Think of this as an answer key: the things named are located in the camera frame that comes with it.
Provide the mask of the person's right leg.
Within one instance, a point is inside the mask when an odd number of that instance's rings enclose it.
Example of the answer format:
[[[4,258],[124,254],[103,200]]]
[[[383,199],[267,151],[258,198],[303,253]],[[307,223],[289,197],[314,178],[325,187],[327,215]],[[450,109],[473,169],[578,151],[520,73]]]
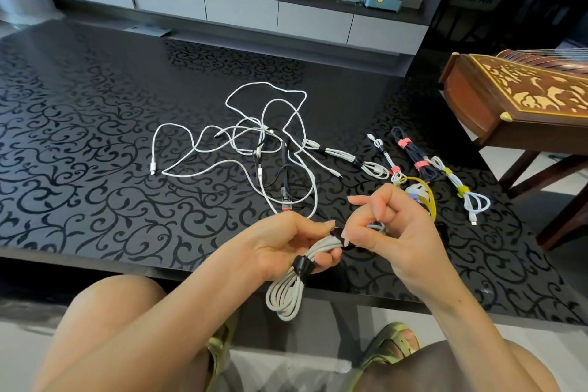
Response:
[[[471,392],[559,392],[554,375],[536,356],[513,342],[447,343]]]

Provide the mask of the person's leg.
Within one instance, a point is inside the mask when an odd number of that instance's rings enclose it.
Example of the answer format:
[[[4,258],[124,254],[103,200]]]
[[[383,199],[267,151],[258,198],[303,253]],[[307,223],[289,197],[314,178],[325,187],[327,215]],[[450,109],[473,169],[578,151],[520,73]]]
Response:
[[[132,275],[90,285],[59,323],[32,392],[205,392],[213,330],[196,323],[201,298]]]
[[[513,342],[447,343],[471,392],[559,392],[554,375],[536,356]]]

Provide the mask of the green right sandal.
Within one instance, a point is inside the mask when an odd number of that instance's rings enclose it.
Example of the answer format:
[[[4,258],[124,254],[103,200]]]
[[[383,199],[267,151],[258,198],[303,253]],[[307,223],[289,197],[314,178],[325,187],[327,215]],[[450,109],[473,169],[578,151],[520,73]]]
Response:
[[[359,364],[365,371],[375,363],[392,365],[420,350],[415,332],[402,322],[387,324],[372,339]]]

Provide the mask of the white and grey media console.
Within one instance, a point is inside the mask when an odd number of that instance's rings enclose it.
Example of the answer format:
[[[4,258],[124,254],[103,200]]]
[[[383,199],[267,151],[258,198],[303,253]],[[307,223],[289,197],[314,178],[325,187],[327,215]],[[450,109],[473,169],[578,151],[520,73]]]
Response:
[[[392,55],[416,55],[429,25],[400,13],[334,0],[79,0]]]

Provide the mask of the green left sandal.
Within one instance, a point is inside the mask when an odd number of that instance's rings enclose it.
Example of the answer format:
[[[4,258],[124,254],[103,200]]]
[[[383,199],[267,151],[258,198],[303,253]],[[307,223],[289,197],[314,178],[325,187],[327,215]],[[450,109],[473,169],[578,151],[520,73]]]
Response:
[[[205,392],[216,392],[217,381],[224,372],[230,360],[230,349],[239,320],[239,310],[236,310],[210,337],[206,344],[209,352],[209,379]]]

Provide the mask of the person's right hand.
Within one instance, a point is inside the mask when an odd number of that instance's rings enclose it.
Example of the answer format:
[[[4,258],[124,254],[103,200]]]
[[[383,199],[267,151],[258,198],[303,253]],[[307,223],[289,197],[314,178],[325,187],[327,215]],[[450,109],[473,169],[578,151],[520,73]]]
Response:
[[[451,263],[430,215],[401,188],[386,183],[372,195],[349,195],[348,201],[357,209],[345,225],[373,229],[371,252],[390,262],[402,282],[413,270]]]

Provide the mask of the green sandal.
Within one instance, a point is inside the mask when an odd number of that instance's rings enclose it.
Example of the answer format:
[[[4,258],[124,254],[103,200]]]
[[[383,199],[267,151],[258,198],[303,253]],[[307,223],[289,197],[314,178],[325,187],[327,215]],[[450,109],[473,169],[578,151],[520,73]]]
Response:
[[[239,310],[236,310],[210,337],[206,344],[209,352],[209,379],[205,392],[216,392],[217,381],[224,372],[230,360],[230,349],[239,320]]]
[[[372,339],[359,364],[365,371],[375,363],[392,365],[420,350],[415,332],[402,322],[387,324]]]

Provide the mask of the flat grey device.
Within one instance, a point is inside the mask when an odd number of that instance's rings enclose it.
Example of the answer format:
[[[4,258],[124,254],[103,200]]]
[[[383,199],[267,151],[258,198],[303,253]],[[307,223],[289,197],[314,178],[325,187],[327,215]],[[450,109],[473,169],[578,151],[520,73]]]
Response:
[[[125,32],[132,32],[136,34],[142,34],[151,37],[166,37],[173,33],[173,30],[170,28],[164,28],[154,25],[133,25],[126,29]]]

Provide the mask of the person's left hand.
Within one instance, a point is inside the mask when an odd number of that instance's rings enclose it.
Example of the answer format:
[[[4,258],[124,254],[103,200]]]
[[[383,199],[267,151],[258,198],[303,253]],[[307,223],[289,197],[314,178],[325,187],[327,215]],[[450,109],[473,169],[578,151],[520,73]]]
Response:
[[[312,246],[294,246],[296,219],[294,211],[283,211],[264,218],[243,233],[254,267],[263,281],[276,281],[292,266],[295,257],[305,255]]]

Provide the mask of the person's left leg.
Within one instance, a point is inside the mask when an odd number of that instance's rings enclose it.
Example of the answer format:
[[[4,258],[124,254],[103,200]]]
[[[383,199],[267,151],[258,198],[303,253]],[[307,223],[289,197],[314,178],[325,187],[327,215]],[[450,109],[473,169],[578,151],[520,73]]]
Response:
[[[59,323],[32,392],[205,392],[213,330],[196,323],[201,298],[132,275],[90,285]]]

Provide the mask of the person's left forearm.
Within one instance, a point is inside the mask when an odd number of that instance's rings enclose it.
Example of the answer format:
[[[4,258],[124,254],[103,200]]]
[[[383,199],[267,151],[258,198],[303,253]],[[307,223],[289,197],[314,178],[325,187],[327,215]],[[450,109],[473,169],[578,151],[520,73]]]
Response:
[[[195,358],[265,281],[268,239],[244,234],[168,295],[139,276],[104,278],[59,323],[32,392],[153,392]]]

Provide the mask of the person's right forearm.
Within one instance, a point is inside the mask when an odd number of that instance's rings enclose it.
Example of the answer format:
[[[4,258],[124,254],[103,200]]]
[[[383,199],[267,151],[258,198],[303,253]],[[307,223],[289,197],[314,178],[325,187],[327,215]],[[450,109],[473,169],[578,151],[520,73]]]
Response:
[[[413,270],[403,282],[429,308],[476,392],[540,392],[451,263]]]

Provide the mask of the dark wooden stand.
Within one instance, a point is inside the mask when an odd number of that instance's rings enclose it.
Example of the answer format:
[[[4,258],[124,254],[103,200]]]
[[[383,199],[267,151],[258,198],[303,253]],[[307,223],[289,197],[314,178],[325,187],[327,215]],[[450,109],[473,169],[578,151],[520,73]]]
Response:
[[[524,198],[581,170],[588,170],[588,156],[570,155],[515,184],[539,155],[525,150],[501,176],[499,184],[511,200]],[[537,235],[538,244],[546,251],[566,241],[588,234],[588,182],[571,202]]]

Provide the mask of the dark shorts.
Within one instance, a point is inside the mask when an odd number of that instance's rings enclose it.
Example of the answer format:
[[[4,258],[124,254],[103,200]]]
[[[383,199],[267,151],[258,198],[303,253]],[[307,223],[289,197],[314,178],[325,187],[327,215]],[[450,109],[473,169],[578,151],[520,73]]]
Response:
[[[471,392],[446,341],[427,345],[396,364],[375,363],[350,392]]]

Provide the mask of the inlaid wooden zither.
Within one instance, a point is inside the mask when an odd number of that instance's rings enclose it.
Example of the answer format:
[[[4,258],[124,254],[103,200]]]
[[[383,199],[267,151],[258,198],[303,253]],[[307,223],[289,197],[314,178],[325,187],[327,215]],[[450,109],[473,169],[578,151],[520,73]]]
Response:
[[[453,53],[439,78],[457,119],[483,145],[588,147],[588,48]]]

